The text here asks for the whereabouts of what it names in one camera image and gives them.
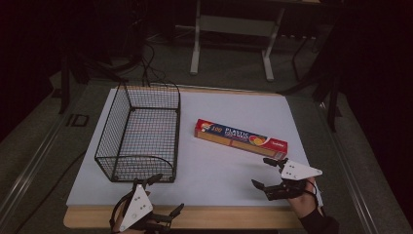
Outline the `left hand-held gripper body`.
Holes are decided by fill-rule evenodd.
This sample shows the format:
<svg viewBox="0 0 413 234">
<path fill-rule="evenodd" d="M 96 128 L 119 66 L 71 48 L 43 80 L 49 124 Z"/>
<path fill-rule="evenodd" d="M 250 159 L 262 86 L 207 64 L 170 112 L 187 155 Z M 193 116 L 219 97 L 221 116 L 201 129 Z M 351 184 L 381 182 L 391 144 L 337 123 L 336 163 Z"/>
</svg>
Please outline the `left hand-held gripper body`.
<svg viewBox="0 0 413 234">
<path fill-rule="evenodd" d="M 147 182 L 137 184 L 132 189 L 131 198 L 124 205 L 121 233 L 142 231 L 143 233 L 168 233 L 170 228 L 165 221 L 154 217 L 153 206 L 145 190 Z"/>
</svg>

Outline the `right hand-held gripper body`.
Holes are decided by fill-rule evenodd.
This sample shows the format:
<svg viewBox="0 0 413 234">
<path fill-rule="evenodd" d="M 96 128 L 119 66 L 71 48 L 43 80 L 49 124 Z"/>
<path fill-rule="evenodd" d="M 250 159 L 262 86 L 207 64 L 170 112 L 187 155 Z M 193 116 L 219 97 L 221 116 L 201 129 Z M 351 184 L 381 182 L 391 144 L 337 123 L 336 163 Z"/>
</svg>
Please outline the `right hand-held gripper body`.
<svg viewBox="0 0 413 234">
<path fill-rule="evenodd" d="M 322 175 L 322 170 L 289 159 L 284 167 L 279 168 L 282 182 L 266 187 L 268 193 L 265 195 L 269 201 L 296 198 L 305 191 L 307 178 Z"/>
</svg>

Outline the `red and blue plastic wrap box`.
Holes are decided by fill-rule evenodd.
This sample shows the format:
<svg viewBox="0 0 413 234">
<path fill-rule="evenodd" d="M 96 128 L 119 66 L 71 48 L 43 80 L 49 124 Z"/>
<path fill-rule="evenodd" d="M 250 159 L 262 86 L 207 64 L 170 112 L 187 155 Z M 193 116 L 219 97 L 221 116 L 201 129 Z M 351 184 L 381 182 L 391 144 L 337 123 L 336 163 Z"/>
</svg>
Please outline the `red and blue plastic wrap box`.
<svg viewBox="0 0 413 234">
<path fill-rule="evenodd" d="M 284 159 L 288 152 L 288 143 L 286 141 L 261 136 L 203 119 L 199 119 L 196 123 L 195 137 L 276 160 Z"/>
</svg>

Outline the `black wire basket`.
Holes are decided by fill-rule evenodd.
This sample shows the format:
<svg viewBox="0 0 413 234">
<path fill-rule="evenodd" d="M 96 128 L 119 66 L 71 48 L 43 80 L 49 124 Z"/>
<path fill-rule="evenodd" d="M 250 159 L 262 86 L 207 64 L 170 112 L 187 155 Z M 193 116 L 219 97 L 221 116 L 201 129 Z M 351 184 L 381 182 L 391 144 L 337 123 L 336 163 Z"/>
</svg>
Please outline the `black wire basket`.
<svg viewBox="0 0 413 234">
<path fill-rule="evenodd" d="M 171 83 L 120 84 L 109 101 L 94 160 L 112 182 L 176 178 L 181 98 Z"/>
</svg>

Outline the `person's left hand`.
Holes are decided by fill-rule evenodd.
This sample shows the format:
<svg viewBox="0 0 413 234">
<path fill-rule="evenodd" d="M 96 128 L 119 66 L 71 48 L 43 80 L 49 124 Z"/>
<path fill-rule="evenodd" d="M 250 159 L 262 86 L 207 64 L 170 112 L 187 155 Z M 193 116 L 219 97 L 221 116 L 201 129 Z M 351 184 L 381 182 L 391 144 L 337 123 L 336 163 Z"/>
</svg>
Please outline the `person's left hand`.
<svg viewBox="0 0 413 234">
<path fill-rule="evenodd" d="M 134 229 L 126 229 L 125 231 L 120 231 L 120 225 L 123 221 L 123 209 L 120 208 L 116 213 L 115 213 L 115 224 L 112 227 L 112 232 L 114 234 L 145 234 L 144 230 L 134 230 Z"/>
</svg>

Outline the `person's right hand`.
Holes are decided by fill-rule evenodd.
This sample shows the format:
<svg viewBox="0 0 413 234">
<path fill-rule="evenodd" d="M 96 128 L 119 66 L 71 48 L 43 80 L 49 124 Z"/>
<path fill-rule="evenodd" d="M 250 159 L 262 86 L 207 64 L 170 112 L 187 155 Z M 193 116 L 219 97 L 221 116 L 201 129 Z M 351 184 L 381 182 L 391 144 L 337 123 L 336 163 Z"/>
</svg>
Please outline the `person's right hand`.
<svg viewBox="0 0 413 234">
<path fill-rule="evenodd" d="M 288 199 L 287 202 L 298 218 L 308 215 L 314 209 L 318 209 L 323 215 L 316 195 L 316 180 L 313 177 L 306 179 L 306 187 L 302 195 Z"/>
</svg>

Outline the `white table mat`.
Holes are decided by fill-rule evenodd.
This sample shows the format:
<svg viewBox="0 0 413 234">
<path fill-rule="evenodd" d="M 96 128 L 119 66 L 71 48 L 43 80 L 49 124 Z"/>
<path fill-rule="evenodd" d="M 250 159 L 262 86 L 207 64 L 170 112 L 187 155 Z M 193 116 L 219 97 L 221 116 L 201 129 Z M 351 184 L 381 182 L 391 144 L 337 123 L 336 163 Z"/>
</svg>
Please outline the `white table mat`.
<svg viewBox="0 0 413 234">
<path fill-rule="evenodd" d="M 132 181 L 112 182 L 94 155 L 109 112 L 111 90 L 96 125 L 91 144 L 67 200 L 68 206 L 103 206 L 117 203 L 131 190 Z M 252 180 L 267 185 L 281 180 L 276 168 L 264 164 L 262 156 L 195 137 L 199 119 L 274 137 L 288 143 L 290 160 L 308 162 L 285 97 L 240 94 L 180 92 L 181 113 L 176 178 L 151 186 L 153 204 L 186 206 L 268 205 Z"/>
</svg>

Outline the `person's black right sleeve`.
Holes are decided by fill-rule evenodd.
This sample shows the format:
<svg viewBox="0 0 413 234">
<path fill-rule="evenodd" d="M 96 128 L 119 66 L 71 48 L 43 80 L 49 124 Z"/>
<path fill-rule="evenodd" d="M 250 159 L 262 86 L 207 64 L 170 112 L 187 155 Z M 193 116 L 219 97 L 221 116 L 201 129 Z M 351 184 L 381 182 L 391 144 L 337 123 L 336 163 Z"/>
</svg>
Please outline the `person's black right sleeve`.
<svg viewBox="0 0 413 234">
<path fill-rule="evenodd" d="M 322 215 L 318 209 L 301 217 L 300 222 L 307 234 L 339 234 L 339 222 L 331 216 Z"/>
</svg>

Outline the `black stand with legs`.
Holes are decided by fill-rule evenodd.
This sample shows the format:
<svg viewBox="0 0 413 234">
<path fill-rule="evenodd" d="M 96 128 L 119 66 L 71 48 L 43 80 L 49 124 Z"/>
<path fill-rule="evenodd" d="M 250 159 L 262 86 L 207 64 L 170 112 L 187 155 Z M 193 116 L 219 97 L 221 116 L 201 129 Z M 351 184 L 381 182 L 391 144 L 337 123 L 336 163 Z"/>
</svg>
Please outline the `black stand with legs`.
<svg viewBox="0 0 413 234">
<path fill-rule="evenodd" d="M 338 59 L 335 58 L 335 42 L 336 37 L 333 32 L 330 32 L 302 80 L 295 86 L 279 91 L 280 95 L 289 96 L 315 85 L 312 99 L 319 103 L 327 101 L 326 123 L 333 133 L 336 132 L 335 118 L 338 114 L 337 102 L 341 79 Z"/>
</svg>

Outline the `black tripod stand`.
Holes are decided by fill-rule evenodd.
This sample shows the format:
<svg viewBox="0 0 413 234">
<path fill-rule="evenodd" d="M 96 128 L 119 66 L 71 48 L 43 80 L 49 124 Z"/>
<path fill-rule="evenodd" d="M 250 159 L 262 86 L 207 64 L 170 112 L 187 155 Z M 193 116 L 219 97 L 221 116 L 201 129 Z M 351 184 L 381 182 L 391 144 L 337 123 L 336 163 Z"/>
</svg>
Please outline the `black tripod stand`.
<svg viewBox="0 0 413 234">
<path fill-rule="evenodd" d="M 61 54 L 60 114 L 65 112 L 70 103 L 70 76 L 73 76 L 75 81 L 80 84 L 87 84 L 89 82 L 90 77 L 86 68 L 87 65 L 115 82 L 124 82 L 123 78 L 103 65 L 98 64 L 95 60 L 75 52 L 69 47 L 61 46 L 59 49 Z"/>
</svg>

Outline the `grey metal stand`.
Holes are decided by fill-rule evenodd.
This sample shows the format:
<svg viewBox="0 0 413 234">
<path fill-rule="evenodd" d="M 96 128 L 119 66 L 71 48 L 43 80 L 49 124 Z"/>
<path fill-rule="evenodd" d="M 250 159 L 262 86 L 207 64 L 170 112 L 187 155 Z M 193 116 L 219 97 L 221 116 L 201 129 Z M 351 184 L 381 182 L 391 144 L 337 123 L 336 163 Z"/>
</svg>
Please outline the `grey metal stand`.
<svg viewBox="0 0 413 234">
<path fill-rule="evenodd" d="M 197 75 L 199 72 L 202 31 L 219 32 L 229 34 L 240 34 L 249 36 L 267 37 L 268 46 L 261 51 L 264 71 L 268 82 L 273 82 L 275 76 L 271 64 L 270 55 L 278 36 L 285 8 L 280 8 L 276 13 L 275 20 L 239 19 L 229 17 L 219 17 L 203 15 L 201 13 L 202 0 L 197 0 L 195 17 L 195 39 L 192 53 L 190 74 Z"/>
</svg>

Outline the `grey floor rail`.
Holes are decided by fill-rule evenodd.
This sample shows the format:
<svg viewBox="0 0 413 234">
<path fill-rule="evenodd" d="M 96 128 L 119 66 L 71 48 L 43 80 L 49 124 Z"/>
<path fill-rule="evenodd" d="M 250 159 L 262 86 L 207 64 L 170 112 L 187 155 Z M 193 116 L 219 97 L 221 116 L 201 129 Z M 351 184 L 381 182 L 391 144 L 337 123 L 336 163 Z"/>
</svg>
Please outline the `grey floor rail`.
<svg viewBox="0 0 413 234">
<path fill-rule="evenodd" d="M 347 155 L 344 151 L 343 145 L 337 136 L 336 133 L 333 133 L 330 130 L 329 126 L 326 126 L 327 131 L 334 142 L 335 149 L 338 152 L 338 158 L 340 161 L 340 168 L 343 173 L 343 177 L 349 191 L 349 194 L 352 198 L 353 204 L 357 211 L 357 216 L 361 222 L 361 225 L 364 229 L 364 234 L 378 234 L 378 229 L 374 220 L 372 219 L 370 210 L 368 209 L 367 205 L 365 204 L 365 200 L 361 191 L 357 185 L 357 181 L 355 175 L 352 171 L 352 167 L 347 160 Z"/>
<path fill-rule="evenodd" d="M 0 222 L 3 222 L 6 217 L 10 217 L 16 209 L 19 201 L 30 186 L 32 179 L 36 176 L 38 170 L 42 166 L 59 130 L 65 125 L 67 119 L 67 114 L 57 115 L 56 120 L 53 122 L 46 136 L 40 142 L 35 153 L 31 156 L 30 161 L 19 174 L 5 199 L 0 203 Z"/>
</svg>

